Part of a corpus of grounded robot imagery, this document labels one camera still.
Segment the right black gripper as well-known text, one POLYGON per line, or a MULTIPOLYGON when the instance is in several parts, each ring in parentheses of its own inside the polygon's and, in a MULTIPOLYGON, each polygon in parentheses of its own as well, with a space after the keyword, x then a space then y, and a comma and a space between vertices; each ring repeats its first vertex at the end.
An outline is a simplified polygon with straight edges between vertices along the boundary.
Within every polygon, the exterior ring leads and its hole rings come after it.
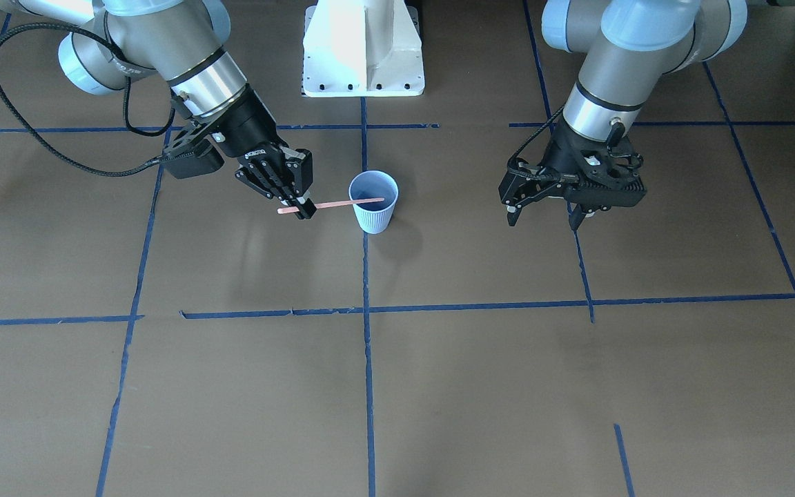
MULTIPOLYGON (((313 156, 310 150, 287 148, 277 134, 277 123, 255 89, 245 84, 219 108, 204 115, 193 115, 192 125, 209 125, 208 139, 230 158, 245 158, 235 172, 239 182, 283 207, 300 206, 309 196, 313 183, 313 156)), ((317 208, 296 212, 309 220, 317 208)))

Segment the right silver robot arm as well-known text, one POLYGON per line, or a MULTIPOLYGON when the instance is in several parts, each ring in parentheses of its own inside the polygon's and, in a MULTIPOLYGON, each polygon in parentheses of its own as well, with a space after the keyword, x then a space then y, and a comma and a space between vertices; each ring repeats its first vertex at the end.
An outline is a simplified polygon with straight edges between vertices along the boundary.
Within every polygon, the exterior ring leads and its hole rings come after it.
MULTIPOLYGON (((171 114, 186 126, 144 168, 161 166, 186 179, 217 172, 225 157, 239 161, 235 177, 275 199, 301 220, 317 208, 307 197, 313 182, 309 150, 293 150, 233 57, 224 48, 230 18, 220 1, 0 1, 1 12, 41 21, 20 32, 63 30, 58 47, 63 73, 93 95, 130 94, 132 82, 160 75, 170 89, 171 114)), ((0 98, 16 112, 0 82, 0 98)))

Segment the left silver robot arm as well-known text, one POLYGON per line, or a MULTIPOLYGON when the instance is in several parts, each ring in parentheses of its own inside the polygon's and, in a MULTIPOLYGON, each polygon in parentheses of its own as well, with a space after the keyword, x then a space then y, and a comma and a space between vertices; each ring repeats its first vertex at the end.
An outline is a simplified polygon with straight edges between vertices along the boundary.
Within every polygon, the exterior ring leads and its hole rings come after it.
POLYGON ((542 36, 585 60, 564 105, 540 127, 549 142, 531 164, 515 151, 498 187, 510 226, 546 198, 587 217, 635 207, 647 194, 629 132, 660 77, 713 59, 747 25, 745 1, 549 1, 542 36))

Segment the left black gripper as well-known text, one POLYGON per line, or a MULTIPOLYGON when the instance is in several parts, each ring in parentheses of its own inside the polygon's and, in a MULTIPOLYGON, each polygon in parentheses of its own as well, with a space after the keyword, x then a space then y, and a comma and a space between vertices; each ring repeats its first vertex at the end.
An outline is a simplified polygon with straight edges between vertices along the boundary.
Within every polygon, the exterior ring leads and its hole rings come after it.
MULTIPOLYGON (((620 119, 607 124, 604 142, 577 133, 564 119, 559 119, 550 136, 539 167, 564 174, 580 174, 606 188, 624 188, 636 182, 636 151, 627 137, 627 127, 620 119)), ((550 181, 521 176, 504 176, 499 185, 500 202, 508 211, 509 226, 516 226, 528 204, 550 193, 550 181)), ((568 214, 572 231, 594 214, 594 208, 574 204, 568 214)))

